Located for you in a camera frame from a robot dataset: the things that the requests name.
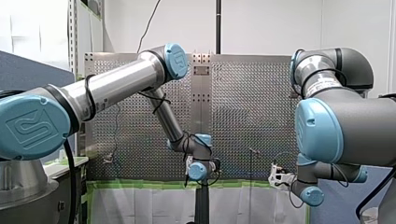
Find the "logo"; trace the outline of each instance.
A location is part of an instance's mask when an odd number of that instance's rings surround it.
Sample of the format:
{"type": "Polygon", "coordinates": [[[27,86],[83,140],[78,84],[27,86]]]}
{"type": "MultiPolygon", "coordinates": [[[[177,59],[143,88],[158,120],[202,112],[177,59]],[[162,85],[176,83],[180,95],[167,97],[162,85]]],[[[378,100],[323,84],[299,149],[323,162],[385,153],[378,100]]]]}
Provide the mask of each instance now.
{"type": "Polygon", "coordinates": [[[180,69],[183,69],[187,66],[186,61],[184,59],[184,52],[182,50],[175,53],[175,63],[178,65],[180,69]]]}
{"type": "Polygon", "coordinates": [[[58,135],[50,116],[44,109],[30,111],[6,122],[18,143],[26,150],[58,135]]]}

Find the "black stand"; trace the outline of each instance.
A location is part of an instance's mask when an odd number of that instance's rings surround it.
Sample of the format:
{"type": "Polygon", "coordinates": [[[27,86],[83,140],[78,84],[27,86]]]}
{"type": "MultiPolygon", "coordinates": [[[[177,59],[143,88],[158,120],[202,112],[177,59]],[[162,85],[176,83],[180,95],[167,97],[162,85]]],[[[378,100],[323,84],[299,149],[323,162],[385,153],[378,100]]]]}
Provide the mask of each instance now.
{"type": "Polygon", "coordinates": [[[195,224],[209,224],[209,187],[207,179],[202,181],[200,189],[195,191],[195,224]]]}

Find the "blue joint cap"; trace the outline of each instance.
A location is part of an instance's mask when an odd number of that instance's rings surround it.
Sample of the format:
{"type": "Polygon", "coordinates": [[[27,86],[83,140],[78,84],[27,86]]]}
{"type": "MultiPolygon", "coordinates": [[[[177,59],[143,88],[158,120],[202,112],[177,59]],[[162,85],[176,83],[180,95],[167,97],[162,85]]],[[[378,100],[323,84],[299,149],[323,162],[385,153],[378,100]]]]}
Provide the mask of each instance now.
{"type": "Polygon", "coordinates": [[[179,44],[165,45],[165,64],[172,79],[187,75],[189,68],[186,52],[179,44]]]}
{"type": "Polygon", "coordinates": [[[324,193],[320,188],[311,186],[300,193],[300,199],[309,206],[315,207],[323,203],[324,193]]]}
{"type": "Polygon", "coordinates": [[[298,154],[297,165],[299,165],[299,166],[306,166],[306,165],[313,164],[315,162],[317,162],[317,161],[311,161],[303,154],[301,154],[301,153],[298,154]]]}
{"type": "Polygon", "coordinates": [[[353,183],[364,183],[367,180],[368,172],[367,172],[367,166],[361,166],[359,169],[359,174],[356,176],[356,178],[352,181],[353,183]]]}
{"type": "Polygon", "coordinates": [[[207,170],[206,167],[200,162],[193,162],[190,165],[189,177],[193,181],[203,180],[206,178],[207,170]]]}
{"type": "Polygon", "coordinates": [[[323,101],[309,98],[297,105],[295,131],[298,148],[307,158],[327,163],[340,160],[343,132],[332,109],[323,101]]]}
{"type": "Polygon", "coordinates": [[[195,135],[197,138],[200,140],[195,140],[196,143],[203,145],[205,143],[207,146],[212,147],[212,135],[210,134],[204,134],[204,133],[197,133],[195,135]]]}
{"type": "Polygon", "coordinates": [[[0,158],[29,161],[57,150],[70,132],[70,118],[43,96],[16,95],[0,101],[0,158]]]}

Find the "perforated metal panel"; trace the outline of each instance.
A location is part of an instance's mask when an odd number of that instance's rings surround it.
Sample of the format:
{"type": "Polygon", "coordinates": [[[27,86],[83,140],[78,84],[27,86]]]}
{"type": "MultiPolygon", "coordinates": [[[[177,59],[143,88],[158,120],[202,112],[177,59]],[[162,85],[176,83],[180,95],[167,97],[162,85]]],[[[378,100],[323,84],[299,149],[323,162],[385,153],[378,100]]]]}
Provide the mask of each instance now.
{"type": "Polygon", "coordinates": [[[290,98],[290,57],[212,57],[213,151],[223,161],[223,178],[266,179],[271,162],[295,170],[298,153],[290,98]],[[259,150],[260,156],[251,150],[259,150]]]}
{"type": "MultiPolygon", "coordinates": [[[[86,55],[86,69],[99,74],[124,65],[135,54],[94,53],[86,55]]],[[[181,127],[190,129],[191,91],[189,74],[163,86],[181,127]]],[[[160,122],[152,114],[148,100],[138,94],[98,114],[87,124],[87,154],[92,158],[89,179],[133,178],[172,180],[184,178],[183,155],[166,148],[160,122]],[[119,130],[116,132],[116,116],[119,130]],[[115,150],[115,160],[104,158],[115,150]]]]}
{"type": "MultiPolygon", "coordinates": [[[[276,154],[285,151],[294,155],[282,155],[277,161],[294,171],[298,152],[294,107],[298,99],[290,98],[290,57],[206,55],[210,62],[203,63],[197,57],[203,59],[204,54],[194,55],[189,59],[192,69],[200,66],[197,73],[189,71],[186,78],[163,89],[184,130],[213,135],[213,151],[222,164],[221,178],[266,179],[276,154]],[[209,74],[200,75],[206,68],[209,74]],[[250,148],[261,155],[251,158],[250,148]]],[[[86,54],[86,74],[102,73],[134,58],[134,54],[86,54]]],[[[89,179],[184,179],[183,155],[166,149],[165,135],[148,101],[135,95],[119,106],[117,141],[116,106],[87,125],[89,179]],[[116,142],[116,161],[104,163],[116,142]]]]}

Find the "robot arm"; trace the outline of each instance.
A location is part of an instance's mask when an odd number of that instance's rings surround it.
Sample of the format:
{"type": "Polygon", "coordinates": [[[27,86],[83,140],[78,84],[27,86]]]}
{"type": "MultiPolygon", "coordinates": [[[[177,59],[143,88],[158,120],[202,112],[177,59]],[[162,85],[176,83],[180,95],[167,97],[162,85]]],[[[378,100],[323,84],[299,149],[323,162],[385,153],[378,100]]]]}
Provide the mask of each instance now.
{"type": "Polygon", "coordinates": [[[95,113],[139,91],[183,78],[187,70],[184,50],[168,44],[143,51],[132,63],[62,88],[48,85],[7,97],[0,101],[0,158],[29,161],[47,156],[95,113]]]}
{"type": "Polygon", "coordinates": [[[373,71],[353,49],[297,51],[291,82],[301,87],[295,131],[300,150],[291,190],[309,205],[323,202],[318,178],[364,182],[364,166],[393,166],[395,101],[364,99],[373,71]]]}
{"type": "Polygon", "coordinates": [[[176,152],[192,155],[192,164],[188,164],[190,180],[204,180],[219,169],[219,161],[212,160],[211,137],[207,134],[190,134],[183,132],[172,111],[164,99],[162,88],[146,91],[145,94],[155,109],[155,115],[163,126],[168,138],[168,147],[176,152]]]}

